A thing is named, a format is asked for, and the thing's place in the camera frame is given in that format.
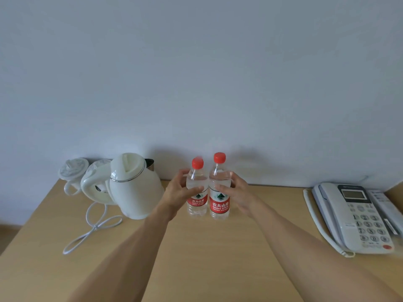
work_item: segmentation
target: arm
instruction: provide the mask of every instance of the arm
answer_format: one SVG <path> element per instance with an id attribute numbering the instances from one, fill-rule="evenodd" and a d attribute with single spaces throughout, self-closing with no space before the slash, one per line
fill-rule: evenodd
<path id="1" fill-rule="evenodd" d="M 70 302 L 142 300 L 168 222 L 189 197 L 203 191 L 203 187 L 184 187 L 183 175 L 188 172 L 179 171 L 144 224 L 99 264 L 75 290 Z"/>
<path id="2" fill-rule="evenodd" d="M 263 232 L 288 278 L 305 301 L 395 301 L 403 299 L 369 271 L 336 253 L 279 215 L 231 173 L 233 187 L 216 188 L 231 197 Z"/>

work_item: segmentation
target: water bottle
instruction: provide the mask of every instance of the water bottle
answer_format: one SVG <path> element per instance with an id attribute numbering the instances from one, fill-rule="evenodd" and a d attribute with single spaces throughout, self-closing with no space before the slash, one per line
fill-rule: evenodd
<path id="1" fill-rule="evenodd" d="M 208 176 L 203 169 L 204 161 L 201 157 L 192 160 L 192 169 L 186 177 L 186 187 L 203 186 L 203 192 L 187 200 L 187 211 L 191 216 L 203 216 L 207 212 Z"/>
<path id="2" fill-rule="evenodd" d="M 214 219 L 226 219 L 229 215 L 229 196 L 216 190 L 215 184 L 231 186 L 231 174 L 224 167 L 225 154 L 214 154 L 215 166 L 209 174 L 210 214 Z"/>

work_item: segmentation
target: coiled phone cord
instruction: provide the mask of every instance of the coiled phone cord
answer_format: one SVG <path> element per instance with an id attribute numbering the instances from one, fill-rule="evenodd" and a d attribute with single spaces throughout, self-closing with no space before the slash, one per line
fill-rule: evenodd
<path id="1" fill-rule="evenodd" d="M 355 252 L 352 252 L 352 254 L 348 254 L 346 251 L 344 251 L 342 248 L 340 248 L 340 246 L 338 244 L 336 244 L 336 242 L 334 240 L 332 240 L 330 238 L 330 236 L 325 232 L 321 223 L 319 222 L 319 219 L 316 217 L 314 208 L 312 207 L 311 200 L 309 198 L 308 189 L 306 189 L 306 188 L 304 189 L 304 198 L 305 198 L 305 202 L 308 207 L 309 213 L 311 214 L 312 219 L 314 220 L 314 223 L 315 223 L 316 227 L 318 228 L 319 233 L 323 236 L 323 238 L 326 239 L 326 241 L 341 255 L 343 255 L 345 257 L 355 257 Z"/>
<path id="2" fill-rule="evenodd" d="M 101 216 L 101 218 L 96 223 L 90 222 L 89 221 L 89 212 L 91 211 L 91 208 L 95 204 L 97 204 L 97 203 L 94 202 L 93 204 L 91 204 L 89 206 L 88 210 L 87 210 L 87 213 L 85 214 L 85 219 L 86 219 L 87 223 L 90 225 L 90 227 L 92 227 L 92 229 L 90 231 L 88 231 L 87 233 L 79 236 L 78 238 L 72 240 L 66 246 L 66 248 L 64 248 L 63 254 L 69 254 L 69 253 L 73 252 L 73 250 L 75 250 L 79 245 L 81 245 L 88 238 L 88 236 L 91 235 L 91 233 L 93 233 L 95 231 L 98 231 L 98 230 L 102 230 L 102 229 L 108 229 L 108 228 L 116 227 L 117 225 L 119 225 L 119 224 L 121 224 L 123 222 L 123 216 L 122 215 L 115 215 L 115 216 L 109 217 L 109 218 L 105 219 L 104 221 L 102 221 L 102 219 L 105 217 L 106 213 L 108 212 L 108 205 L 107 204 L 104 204 L 105 210 L 103 211 L 103 215 Z M 119 220 L 114 224 L 104 226 L 105 223 L 107 223 L 109 220 L 111 220 L 113 218 L 119 218 Z"/>

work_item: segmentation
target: wooden table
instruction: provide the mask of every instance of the wooden table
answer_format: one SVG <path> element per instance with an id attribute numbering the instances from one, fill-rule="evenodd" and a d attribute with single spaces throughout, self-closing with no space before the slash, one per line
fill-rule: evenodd
<path id="1" fill-rule="evenodd" d="M 71 254 L 62 255 L 69 241 L 90 230 L 85 213 L 92 203 L 82 193 L 66 196 L 63 185 L 62 180 L 55 184 L 0 256 L 1 301 L 66 300 L 100 261 L 142 223 L 125 219 L 115 228 L 93 233 Z M 321 238 L 306 208 L 303 189 L 253 186 L 252 190 L 285 218 Z M 93 220 L 102 213 L 103 205 L 97 205 Z M 118 214 L 117 206 L 109 207 L 108 216 Z M 350 260 L 403 295 L 403 259 L 359 254 Z M 185 207 L 179 211 L 168 226 L 143 301 L 302 299 L 257 225 L 232 206 L 225 221 L 215 221 L 209 214 L 192 219 Z"/>

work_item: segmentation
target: forearm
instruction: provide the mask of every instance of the forearm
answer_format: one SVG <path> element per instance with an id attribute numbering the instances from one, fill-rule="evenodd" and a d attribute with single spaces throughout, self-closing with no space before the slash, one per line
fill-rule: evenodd
<path id="1" fill-rule="evenodd" d="M 157 207 L 135 233 L 103 260 L 69 301 L 141 301 L 168 221 L 168 214 Z"/>
<path id="2" fill-rule="evenodd" d="M 370 272 L 343 258 L 261 200 L 252 203 L 251 214 L 305 301 L 402 301 Z"/>

